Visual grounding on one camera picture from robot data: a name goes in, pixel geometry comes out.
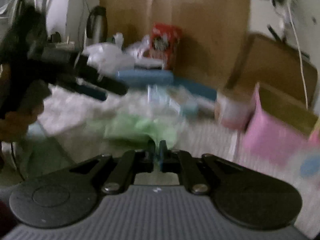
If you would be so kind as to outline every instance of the wire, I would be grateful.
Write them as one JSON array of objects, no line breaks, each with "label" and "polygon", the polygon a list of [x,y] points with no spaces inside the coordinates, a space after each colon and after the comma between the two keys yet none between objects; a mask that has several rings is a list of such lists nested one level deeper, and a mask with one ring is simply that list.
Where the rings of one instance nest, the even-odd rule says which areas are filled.
[{"label": "wire", "polygon": [[296,28],[294,27],[293,20],[292,20],[290,0],[287,0],[287,6],[288,6],[288,10],[289,10],[290,22],[291,22],[292,29],[293,29],[293,32],[294,32],[294,36],[295,36],[296,41],[297,41],[297,46],[298,46],[298,51],[299,51],[299,58],[300,58],[301,77],[302,77],[302,82],[303,82],[304,95],[305,95],[305,98],[306,98],[306,109],[308,109],[308,95],[307,95],[306,82],[305,82],[304,75],[303,75],[302,54],[301,54],[301,49],[300,49],[300,45],[299,45],[299,40],[298,40]]},{"label": "wire", "polygon": [[82,20],[83,20],[83,15],[84,15],[84,3],[87,5],[87,9],[90,12],[90,8],[88,5],[88,1],[87,0],[82,0],[82,12],[81,12],[81,16],[80,16],[80,23],[79,23],[79,27],[78,27],[78,43],[79,46],[81,47],[81,42],[80,42],[80,31],[81,31],[81,24],[82,24]]}]

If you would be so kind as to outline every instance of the pink container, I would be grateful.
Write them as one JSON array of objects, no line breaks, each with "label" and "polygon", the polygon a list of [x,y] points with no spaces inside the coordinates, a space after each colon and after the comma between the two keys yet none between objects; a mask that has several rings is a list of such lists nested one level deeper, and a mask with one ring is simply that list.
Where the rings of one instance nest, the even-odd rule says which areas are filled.
[{"label": "pink container", "polygon": [[[266,111],[261,105],[260,89],[264,90],[263,96],[268,95],[269,97],[265,101],[274,102],[275,107],[273,109],[276,109],[278,107],[277,104],[279,104],[279,110],[284,111],[284,114],[289,117],[292,115],[290,109],[296,113],[304,114],[302,117],[308,121],[303,124],[305,130],[302,132]],[[260,85],[257,84],[253,95],[256,108],[244,135],[241,149],[245,153],[258,155],[274,164],[284,166],[289,157],[297,151],[319,145],[319,138],[307,133],[308,130],[311,131],[313,129],[317,116],[303,109],[302,106],[298,106],[296,102],[292,103],[292,98],[283,97],[283,95],[279,94],[281,92],[277,91],[275,93],[275,89],[270,89],[266,85],[260,88]]]}]

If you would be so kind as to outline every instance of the person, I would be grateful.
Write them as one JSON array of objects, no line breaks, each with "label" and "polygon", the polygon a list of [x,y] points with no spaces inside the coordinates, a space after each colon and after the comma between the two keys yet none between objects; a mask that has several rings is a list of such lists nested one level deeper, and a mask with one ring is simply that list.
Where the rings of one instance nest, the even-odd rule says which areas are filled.
[{"label": "person", "polygon": [[[10,83],[10,67],[1,65],[1,84]],[[14,142],[22,138],[28,131],[28,126],[37,121],[38,116],[44,111],[44,104],[34,107],[30,113],[9,112],[4,119],[0,119],[0,172],[4,165],[1,142]],[[17,222],[9,207],[0,200],[0,238],[7,234]]]}]

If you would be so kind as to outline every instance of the pink box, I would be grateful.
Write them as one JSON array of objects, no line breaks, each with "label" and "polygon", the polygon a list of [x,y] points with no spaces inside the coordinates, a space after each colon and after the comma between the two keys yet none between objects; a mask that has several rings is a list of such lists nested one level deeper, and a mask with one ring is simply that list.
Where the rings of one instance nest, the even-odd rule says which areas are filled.
[{"label": "pink box", "polygon": [[256,85],[253,99],[256,107],[242,151],[284,166],[297,151],[319,145],[318,133],[311,136],[318,117],[300,102],[264,84]]}]

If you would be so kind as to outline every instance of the gray gripper base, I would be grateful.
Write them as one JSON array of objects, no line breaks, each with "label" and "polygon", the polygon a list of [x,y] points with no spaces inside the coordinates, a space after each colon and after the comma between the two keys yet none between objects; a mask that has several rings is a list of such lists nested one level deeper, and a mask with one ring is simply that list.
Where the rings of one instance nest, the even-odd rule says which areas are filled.
[{"label": "gray gripper base", "polygon": [[274,231],[241,228],[222,215],[209,197],[183,186],[130,186],[106,196],[77,224],[59,229],[16,227],[4,240],[307,240],[293,226]]}]

